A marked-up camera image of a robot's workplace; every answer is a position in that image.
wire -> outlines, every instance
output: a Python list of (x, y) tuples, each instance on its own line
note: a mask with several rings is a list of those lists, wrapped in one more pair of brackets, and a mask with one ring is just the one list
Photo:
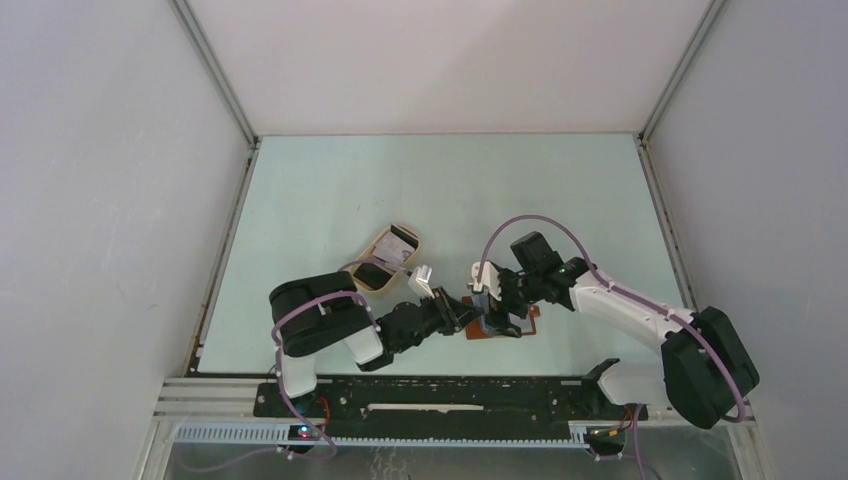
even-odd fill
[(636, 411), (633, 412), (633, 456), (636, 460), (636, 466), (639, 467), (639, 478), (645, 480), (646, 462), (642, 460), (642, 452), (639, 449), (639, 414), (642, 413), (643, 408), (645, 408), (645, 405), (640, 404), (636, 407)]
[(580, 255), (583, 257), (584, 260), (586, 260), (586, 264), (589, 267), (589, 271), (592, 273), (592, 276), (595, 277), (598, 283), (600, 283), (602, 286), (612, 292), (615, 292), (625, 298), (629, 298), (630, 300), (633, 300), (634, 302), (639, 303), (644, 307), (669, 318), (673, 322), (680, 325), (683, 330), (686, 330), (686, 332), (691, 335), (692, 338), (694, 338), (699, 345), (701, 345), (701, 348), (703, 348), (707, 355), (709, 355), (713, 363), (715, 363), (715, 366), (716, 368), (718, 368), (718, 371), (719, 373), (721, 373), (721, 376), (724, 378), (724, 381), (727, 382), (727, 386), (728, 388), (730, 388), (730, 393), (733, 395), (733, 400), (736, 403), (736, 416), (730, 417), (728, 415), (723, 415), (721, 418), (731, 423), (740, 423), (745, 420), (745, 401), (742, 399), (742, 392), (739, 391), (739, 387), (736, 385), (736, 381), (733, 380), (733, 376), (730, 374), (730, 370), (727, 369), (727, 366), (721, 360), (721, 357), (719, 357), (718, 352), (715, 351), (715, 349), (709, 344), (709, 342), (707, 342), (707, 340), (694, 327), (689, 325), (686, 320), (680, 318), (680, 316), (678, 316), (676, 313), (673, 313), (670, 309), (662, 305), (658, 305), (635, 292), (631, 292), (625, 288), (610, 284), (609, 280), (604, 278), (603, 275), (601, 275), (601, 273), (598, 271), (597, 267), (595, 267), (595, 264), (592, 263), (592, 260), (589, 258), (589, 252), (586, 251), (586, 248), (583, 246), (582, 243), (580, 243), (580, 240), (577, 238), (577, 236), (574, 235), (571, 230), (566, 228), (565, 225), (557, 222), (556, 220), (550, 217), (546, 217), (544, 215), (518, 215), (516, 217), (510, 218), (509, 220), (501, 224), (501, 226), (495, 230), (495, 233), (493, 233), (492, 236), (489, 237), (489, 241), (486, 242), (486, 247), (483, 249), (483, 255), (480, 257), (480, 268), (479, 272), (477, 273), (478, 282), (480, 282), (483, 277), (483, 264), (489, 257), (489, 250), (492, 248), (492, 244), (495, 243), (495, 239), (498, 237), (498, 235), (501, 234), (501, 232), (504, 231), (506, 227), (521, 220), (540, 220), (559, 228), (563, 233), (568, 236), (568, 238), (571, 239), (571, 241), (577, 247), (577, 250), (580, 251)]
[[(642, 459), (642, 453), (639, 449), (639, 432), (637, 428), (639, 427), (639, 414), (642, 413), (642, 409), (645, 405), (638, 405), (636, 407), (636, 411), (633, 412), (630, 416), (631, 423), (627, 428), (633, 427), (633, 455), (627, 454), (619, 454), (619, 455), (598, 455), (595, 450), (589, 447), (589, 453), (591, 453), (595, 457), (595, 461), (610, 461), (610, 460), (633, 460), (636, 462), (636, 466), (639, 468), (639, 478), (640, 480), (645, 480), (645, 470), (647, 469), (657, 480), (662, 480), (662, 476), (659, 471), (654, 468), (653, 465), (646, 462)], [(625, 405), (627, 408), (627, 412), (630, 413), (630, 408)]]
[[(318, 298), (314, 298), (314, 299), (304, 303), (303, 305), (295, 308), (294, 310), (290, 311), (289, 313), (285, 314), (283, 316), (283, 318), (281, 318), (276, 324), (274, 324), (274, 328), (271, 329), (271, 338), (274, 340), (274, 343), (277, 344), (276, 354), (275, 354), (276, 361), (277, 361), (277, 387), (280, 390), (280, 396), (283, 398), (283, 402), (285, 402), (286, 406), (289, 407), (289, 411), (291, 411), (292, 415), (294, 415), (304, 425), (310, 427), (310, 429), (312, 431), (316, 432), (318, 434), (318, 436), (321, 437), (325, 442), (327, 442), (327, 445), (329, 445), (330, 448), (332, 448), (332, 450), (333, 450), (332, 452), (330, 452), (327, 455), (304, 455), (302, 453), (295, 453), (295, 452), (289, 451), (289, 457), (290, 458), (291, 457), (299, 457), (299, 458), (308, 458), (310, 460), (328, 460), (328, 459), (332, 458), (333, 456), (335, 456), (336, 453), (339, 451), (339, 449), (336, 446), (336, 444), (333, 442), (333, 439), (330, 438), (329, 435), (324, 433), (324, 430), (318, 428), (314, 423), (307, 420), (306, 417), (304, 417), (303, 415), (300, 414), (300, 412), (297, 411), (297, 408), (292, 403), (291, 398), (289, 398), (288, 394), (286, 394), (285, 382), (284, 382), (284, 379), (283, 379), (283, 376), (282, 376), (282, 372), (283, 372), (283, 342), (282, 342), (282, 337), (280, 336), (280, 328), (282, 328), (283, 325), (290, 322), (293, 318), (295, 318), (298, 315), (302, 314), (303, 312), (309, 310), (310, 308), (317, 307), (321, 303), (328, 302), (330, 300), (335, 300), (337, 298), (345, 298), (345, 297), (352, 298), (355, 302), (357, 302), (360, 305), (362, 305), (363, 307), (365, 307), (365, 311), (368, 314), (368, 318), (371, 320), (371, 324), (379, 332), (380, 326), (377, 325), (377, 321), (374, 320), (374, 315), (371, 313), (371, 307), (368, 306), (368, 302), (365, 301), (365, 298), (362, 295), (360, 295), (356, 292), (347, 292), (347, 291), (333, 292), (333, 293), (329, 293), (327, 295), (322, 295)], [(329, 421), (329, 414), (330, 414), (330, 409), (327, 408), (328, 421)]]
[(238, 457), (231, 458), (224, 463), (220, 463), (218, 465), (213, 465), (211, 467), (192, 467), (191, 465), (187, 465), (185, 463), (185, 461), (183, 460), (183, 452), (182, 451), (177, 451), (177, 455), (176, 455), (175, 460), (177, 462), (177, 465), (181, 469), (185, 470), (186, 472), (190, 472), (190, 473), (212, 473), (212, 472), (217, 472), (219, 470), (223, 470), (225, 468), (231, 467), (232, 465), (235, 465), (236, 463), (241, 462), (242, 460), (247, 460), (248, 458), (250, 458), (254, 455), (261, 455), (261, 454), (264, 454), (264, 453), (276, 452), (277, 449), (278, 449), (278, 447), (257, 448), (256, 450), (251, 450), (247, 453), (239, 455)]
[(327, 399), (324, 397), (318, 397), (315, 399), (316, 402), (321, 402), (324, 404), (324, 411), (327, 412), (326, 417), (324, 418), (324, 425), (321, 427), (321, 430), (327, 430), (327, 425), (330, 424), (330, 404), (327, 402)]
[[(283, 325), (288, 323), (294, 317), (296, 317), (296, 316), (300, 315), (301, 313), (309, 310), (310, 308), (315, 308), (315, 307), (317, 307), (318, 305), (320, 305), (324, 302), (329, 302), (330, 300), (335, 300), (337, 298), (345, 298), (345, 297), (350, 297), (356, 303), (365, 307), (365, 311), (368, 314), (368, 318), (371, 320), (371, 325), (373, 325), (374, 329), (376, 329), (379, 332), (380, 326), (377, 325), (377, 321), (374, 320), (374, 315), (371, 313), (371, 307), (368, 306), (368, 302), (365, 300), (365, 297), (363, 297), (362, 295), (360, 295), (356, 292), (341, 291), (341, 292), (328, 293), (327, 295), (322, 295), (318, 298), (314, 298), (314, 299), (304, 303), (303, 305), (295, 308), (291, 312), (287, 313), (285, 316), (283, 316), (283, 318), (281, 318), (279, 321), (277, 321), (277, 323), (274, 324), (274, 328), (271, 329), (271, 339), (274, 340), (274, 343), (277, 344), (277, 347), (280, 347), (282, 345), (282, 337), (280, 337), (280, 328), (282, 328)], [(277, 361), (277, 376), (278, 377), (280, 376), (280, 372), (283, 371), (282, 368), (280, 368), (280, 367), (281, 367), (281, 364), (280, 364), (279, 361)]]
[[(625, 430), (630, 430), (631, 428), (633, 428), (633, 412), (630, 411), (630, 407), (628, 407), (627, 405), (624, 405), (624, 411), (627, 412), (627, 417), (624, 420), (621, 421), (619, 426), (624, 427)], [(627, 426), (625, 427), (624, 422), (628, 419), (630, 420), (630, 423), (628, 423)]]
[[(634, 461), (636, 460), (635, 455), (628, 455), (626, 453), (623, 453), (623, 454), (621, 454), (621, 456), (619, 456), (619, 455), (598, 455), (598, 454), (592, 452), (592, 455), (595, 456), (595, 460), (598, 461), (598, 462), (607, 462), (607, 461), (610, 461), (610, 460), (634, 460)], [(647, 462), (643, 462), (643, 465), (644, 465), (645, 468), (648, 469), (649, 472), (651, 472), (654, 475), (654, 477), (657, 478), (657, 480), (663, 480), (662, 475), (660, 475), (660, 472), (653, 465), (651, 465)]]

enclosure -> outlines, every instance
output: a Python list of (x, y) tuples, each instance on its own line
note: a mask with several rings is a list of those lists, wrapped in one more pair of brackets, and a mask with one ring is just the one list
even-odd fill
[[(341, 390), (359, 397), (324, 400), (327, 418), (303, 412), (340, 453), (274, 453), (328, 450), (262, 413), (279, 402), (262, 394), (278, 378), (272, 289), (333, 272), (403, 224), (432, 285), (458, 299), (492, 232), (534, 214), (567, 225), (616, 282), (726, 311), (759, 370), (741, 424), (636, 412), (651, 468), (839, 478), (828, 416), (848, 384), (832, 367), (848, 307), (846, 17), (838, 2), (758, 0), (7, 6), (3, 471), (637, 478), (636, 428), (620, 461), (588, 451), (598, 429), (623, 431), (619, 410), (557, 420), (551, 398), (573, 405), (568, 389), (606, 359), (660, 358), (542, 302), (521, 338), (433, 335), (374, 372), (341, 342), (322, 350), (320, 388), (359, 382)], [(510, 244), (532, 231), (577, 255), (527, 220), (503, 230), (492, 261), (517, 270)], [(377, 316), (414, 300), (402, 283), (366, 296)], [(451, 392), (465, 379), (481, 396), (486, 382), (516, 395), (554, 382), (544, 394), (564, 396), (480, 427), (497, 435), (462, 421), (426, 438), (333, 432), (348, 410), (392, 403), (356, 388), (410, 378)], [(417, 395), (401, 403), (457, 403)], [(385, 418), (424, 418), (398, 415)], [(440, 415), (430, 428), (448, 428)], [(538, 433), (547, 415), (561, 436)], [(192, 473), (202, 467), (214, 471)]]

aluminum frame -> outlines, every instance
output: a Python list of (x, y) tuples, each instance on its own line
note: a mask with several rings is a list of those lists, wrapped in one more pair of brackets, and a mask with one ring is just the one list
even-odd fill
[[(239, 104), (220, 63), (215, 57), (197, 17), (191, 9), (190, 2), (188, 0), (169, 0), (169, 2), (197, 50), (198, 56), (207, 68), (222, 99), (227, 104), (242, 134), (252, 149), (242, 183), (239, 187), (232, 212), (230, 213), (230, 222), (222, 239), (221, 253), (210, 279), (207, 302), (200, 313), (194, 347), (191, 349), (186, 362), (186, 371), (188, 372), (191, 371), (192, 360), (197, 358), (198, 350), (200, 349), (202, 351), (203, 339), (208, 330), (208, 319), (211, 318), (212, 310), (214, 309), (214, 302), (217, 299), (223, 278), (223, 269), (229, 258), (235, 229), (238, 225), (238, 220), (244, 206), (244, 199), (247, 195), (253, 174), (253, 168), (256, 164), (255, 160), (258, 155), (260, 139), (257, 138), (250, 126), (247, 116)], [(678, 62), (674, 73), (647, 119), (645, 127), (634, 138), (681, 296), (685, 306), (691, 309), (697, 309), (695, 291), (685, 266), (684, 252), (675, 235), (673, 216), (663, 197), (660, 176), (651, 161), (649, 142), (728, 3), (729, 0), (711, 1), (683, 56)], [(165, 478), (171, 449), (175, 442), (180, 441), (180, 429), (185, 428), (187, 425), (252, 425), (275, 429), (292, 424), (293, 422), (288, 420), (274, 421), (252, 416), (256, 387), (259, 383), (265, 381), (265, 379), (257, 378), (223, 377), (170, 378), (165, 380), (133, 478), (137, 480), (159, 480)], [(649, 415), (651, 420), (640, 422), (641, 426), (650, 428), (687, 424), (676, 412), (665, 409), (650, 408)], [(581, 432), (585, 432), (586, 427), (605, 426), (614, 423), (604, 421), (575, 421), (569, 422), (569, 427), (577, 438), (582, 438), (580, 434)], [(755, 419), (749, 417), (741, 425), (726, 425), (728, 426), (728, 434), (730, 435), (731, 443), (736, 454), (742, 480), (773, 479), (774, 474), (770, 468), (768, 455), (757, 429)], [(218, 441), (220, 439), (207, 438), (207, 440)], [(375, 439), (339, 439), (339, 441), (341, 444), (351, 445), (379, 444), (379, 440)], [(486, 446), (465, 444), (462, 442), (446, 443), (443, 445), (450, 447)], [(520, 442), (515, 442), (515, 446), (527, 445), (534, 444), (522, 445)], [(557, 445), (539, 444), (539, 446), (556, 447)], [(571, 444), (567, 447), (582, 448), (582, 445)]]

small object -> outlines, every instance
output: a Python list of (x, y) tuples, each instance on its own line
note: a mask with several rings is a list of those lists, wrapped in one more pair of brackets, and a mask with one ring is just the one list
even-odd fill
[(498, 280), (498, 270), (492, 262), (483, 264), (483, 275), (480, 275), (480, 262), (471, 265), (471, 276), (468, 279), (468, 287), (473, 293), (487, 293), (495, 300), (501, 299), (501, 286)]
[(419, 265), (412, 271), (407, 284), (419, 298), (434, 298), (433, 289), (430, 288), (430, 275), (432, 273), (433, 269), (427, 265)]
[(392, 224), (371, 242), (357, 260), (371, 260), (387, 266), (363, 263), (353, 267), (356, 285), (370, 295), (386, 293), (397, 281), (397, 267), (406, 268), (421, 252), (418, 235), (405, 225)]

metal bracket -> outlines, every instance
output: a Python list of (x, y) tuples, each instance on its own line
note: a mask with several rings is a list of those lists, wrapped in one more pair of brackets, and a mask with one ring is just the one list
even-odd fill
[(197, 56), (200, 58), (200, 61), (209, 73), (210, 79), (215, 85), (215, 89), (218, 90), (218, 93), (221, 95), (221, 99), (224, 101), (227, 109), (230, 110), (230, 113), (233, 115), (233, 118), (238, 124), (247, 144), (250, 147), (254, 147), (258, 141), (256, 132), (254, 132), (253, 127), (250, 126), (250, 122), (247, 120), (247, 115), (244, 113), (244, 109), (239, 103), (238, 97), (236, 97), (232, 85), (230, 85), (229, 80), (227, 80), (227, 76), (224, 74), (224, 69), (221, 67), (221, 63), (215, 56), (215, 52), (212, 50), (212, 46), (209, 44), (206, 34), (203, 33), (203, 28), (197, 20), (197, 15), (194, 13), (194, 10), (192, 10), (188, 0), (169, 0), (169, 2), (171, 4), (171, 8), (174, 10), (174, 14), (177, 16), (177, 20), (179, 20), (180, 24), (183, 26), (186, 35), (189, 37), (189, 40), (194, 46)]

